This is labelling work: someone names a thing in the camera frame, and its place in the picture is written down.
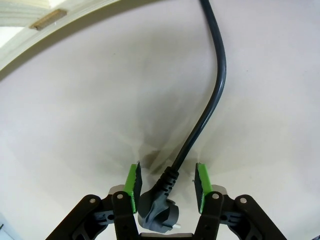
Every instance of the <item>silver screw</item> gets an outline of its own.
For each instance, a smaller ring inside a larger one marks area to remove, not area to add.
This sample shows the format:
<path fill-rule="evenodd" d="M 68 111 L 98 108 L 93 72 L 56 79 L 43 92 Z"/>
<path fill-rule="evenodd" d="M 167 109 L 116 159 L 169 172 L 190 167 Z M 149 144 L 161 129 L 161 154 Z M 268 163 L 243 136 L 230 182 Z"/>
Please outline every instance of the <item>silver screw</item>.
<path fill-rule="evenodd" d="M 244 197 L 240 198 L 240 203 L 246 204 L 247 203 L 247 199 L 245 199 Z"/>
<path fill-rule="evenodd" d="M 219 194 L 217 194 L 217 193 L 212 194 L 212 198 L 213 199 L 218 199 L 219 198 Z"/>

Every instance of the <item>power cord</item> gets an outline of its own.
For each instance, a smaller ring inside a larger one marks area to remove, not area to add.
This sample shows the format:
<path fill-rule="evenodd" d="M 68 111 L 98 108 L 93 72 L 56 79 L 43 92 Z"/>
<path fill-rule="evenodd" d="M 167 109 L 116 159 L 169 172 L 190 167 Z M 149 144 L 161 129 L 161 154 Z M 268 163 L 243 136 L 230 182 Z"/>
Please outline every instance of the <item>power cord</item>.
<path fill-rule="evenodd" d="M 158 233 L 170 231 L 178 221 L 179 208 L 175 205 L 175 202 L 168 199 L 169 193 L 173 189 L 179 176 L 179 168 L 216 109 L 226 81 L 227 60 L 218 23 L 209 0 L 200 0 L 200 2 L 214 42 L 217 59 L 216 82 L 208 104 L 183 144 L 172 166 L 166 168 L 152 189 L 140 196 L 138 222 L 143 228 Z"/>

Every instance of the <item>white tabletop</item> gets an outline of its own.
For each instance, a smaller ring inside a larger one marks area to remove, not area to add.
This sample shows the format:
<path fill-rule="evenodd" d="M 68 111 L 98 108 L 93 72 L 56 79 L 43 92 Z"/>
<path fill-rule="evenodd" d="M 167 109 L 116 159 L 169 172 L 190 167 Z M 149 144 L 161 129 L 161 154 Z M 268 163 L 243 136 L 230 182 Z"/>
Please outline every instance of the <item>white tabletop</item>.
<path fill-rule="evenodd" d="M 57 31 L 0 72 L 0 211 L 43 240 L 87 194 L 141 161 L 148 190 L 202 113 L 216 56 L 196 0 L 120 1 Z M 249 194 L 290 240 L 320 235 L 320 3 L 211 1 L 227 78 L 170 198 L 177 232 L 199 214 L 196 162 Z M 109 227 L 99 240 L 115 239 Z M 225 226 L 218 239 L 237 239 Z"/>

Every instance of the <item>cable strain relief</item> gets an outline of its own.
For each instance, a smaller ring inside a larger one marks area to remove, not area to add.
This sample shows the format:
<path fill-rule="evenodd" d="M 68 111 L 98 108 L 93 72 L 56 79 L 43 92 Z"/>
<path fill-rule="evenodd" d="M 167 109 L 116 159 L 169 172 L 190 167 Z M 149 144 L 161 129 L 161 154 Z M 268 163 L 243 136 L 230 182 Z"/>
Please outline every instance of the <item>cable strain relief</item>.
<path fill-rule="evenodd" d="M 168 166 L 159 180 L 156 182 L 155 187 L 161 191 L 165 196 L 168 196 L 174 187 L 179 173 L 174 171 L 171 166 Z"/>

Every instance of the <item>screw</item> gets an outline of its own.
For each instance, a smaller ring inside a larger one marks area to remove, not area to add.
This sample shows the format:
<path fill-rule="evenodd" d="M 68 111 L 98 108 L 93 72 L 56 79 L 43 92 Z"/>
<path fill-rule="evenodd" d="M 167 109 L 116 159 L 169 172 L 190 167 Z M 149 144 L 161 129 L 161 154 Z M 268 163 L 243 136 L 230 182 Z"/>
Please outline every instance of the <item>screw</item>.
<path fill-rule="evenodd" d="M 218 199 L 219 198 L 219 194 L 217 194 L 217 193 L 212 194 L 212 198 L 213 199 Z"/>
<path fill-rule="evenodd" d="M 245 199 L 244 197 L 240 198 L 240 203 L 246 204 L 247 203 L 247 199 Z"/>

